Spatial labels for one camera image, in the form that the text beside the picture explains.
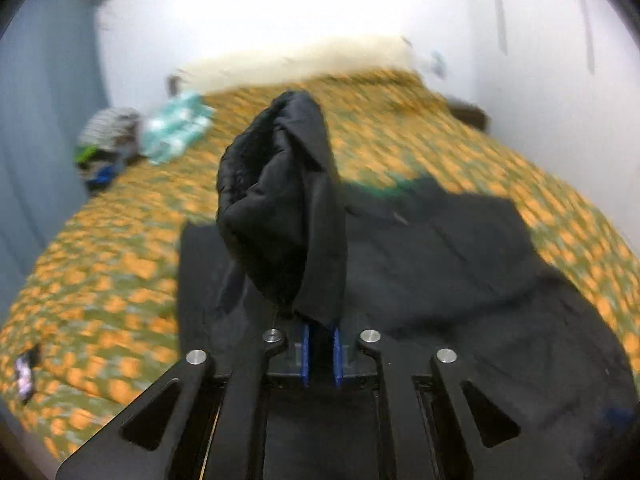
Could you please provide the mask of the white wardrobe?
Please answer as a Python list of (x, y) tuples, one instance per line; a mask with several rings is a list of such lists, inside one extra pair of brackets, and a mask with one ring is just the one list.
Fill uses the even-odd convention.
[(610, 0), (469, 0), (490, 131), (639, 245), (639, 48)]

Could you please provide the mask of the green orange floral bedspread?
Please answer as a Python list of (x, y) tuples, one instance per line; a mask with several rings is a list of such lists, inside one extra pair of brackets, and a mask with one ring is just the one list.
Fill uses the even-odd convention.
[[(639, 256), (567, 183), (459, 122), (445, 99), (400, 70), (308, 79), (338, 171), (382, 190), (427, 172), (446, 190), (513, 200), (544, 260), (597, 308), (639, 359)], [(1, 399), (14, 422), (62, 462), (177, 354), (179, 233), (214, 218), (218, 162), (278, 86), (206, 94), (213, 127), (186, 154), (140, 162), (74, 214), (38, 258), (1, 330)], [(35, 393), (17, 395), (14, 363), (40, 344)]]

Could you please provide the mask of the black puffer jacket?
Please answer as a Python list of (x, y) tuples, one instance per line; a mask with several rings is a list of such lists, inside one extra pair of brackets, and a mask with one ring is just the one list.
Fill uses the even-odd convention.
[(578, 479), (638, 477), (629, 360), (511, 202), (430, 178), (387, 194), (341, 184), (303, 91), (275, 98), (231, 142), (217, 192), (216, 220), (181, 234), (181, 350), (218, 358), (282, 326), (308, 337), (306, 385), (270, 390), (260, 478), (383, 479), (374, 391), (334, 373), (334, 347), (366, 328), (421, 356), (457, 352)]

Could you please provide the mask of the dark wooden nightstand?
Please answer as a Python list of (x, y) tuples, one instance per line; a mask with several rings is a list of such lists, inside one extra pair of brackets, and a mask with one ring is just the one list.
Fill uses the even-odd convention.
[(459, 122), (478, 131), (487, 132), (489, 117), (479, 106), (456, 98), (446, 98), (446, 107)]

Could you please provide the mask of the teal white folded cloth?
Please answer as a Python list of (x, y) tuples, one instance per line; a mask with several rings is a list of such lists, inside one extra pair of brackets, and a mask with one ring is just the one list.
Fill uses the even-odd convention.
[(217, 111), (194, 91), (170, 98), (143, 126), (140, 153), (152, 165), (181, 157), (213, 125)]

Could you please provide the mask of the blue grey curtain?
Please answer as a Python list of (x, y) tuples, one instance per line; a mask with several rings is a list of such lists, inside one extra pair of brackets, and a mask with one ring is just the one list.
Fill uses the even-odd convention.
[(87, 200), (76, 140), (107, 106), (96, 0), (25, 0), (1, 38), (1, 309)]

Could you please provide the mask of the dark phone on bed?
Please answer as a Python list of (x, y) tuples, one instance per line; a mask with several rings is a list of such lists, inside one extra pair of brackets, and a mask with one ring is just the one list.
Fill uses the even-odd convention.
[(14, 374), (17, 395), (26, 405), (35, 393), (35, 368), (40, 363), (40, 344), (28, 348), (15, 360)]

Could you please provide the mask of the grey striped clothes pile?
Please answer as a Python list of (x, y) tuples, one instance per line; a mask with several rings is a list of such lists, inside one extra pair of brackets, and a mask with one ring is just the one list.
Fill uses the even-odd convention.
[(94, 114), (77, 138), (74, 163), (90, 195), (108, 188), (139, 157), (140, 113), (107, 107)]

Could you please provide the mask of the cream headboard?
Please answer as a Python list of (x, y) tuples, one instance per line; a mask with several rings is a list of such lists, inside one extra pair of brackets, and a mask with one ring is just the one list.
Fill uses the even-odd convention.
[(410, 72), (412, 61), (413, 46), (404, 37), (343, 39), (288, 53), (227, 56), (179, 67), (167, 77), (167, 87), (172, 96), (221, 93), (366, 70)]

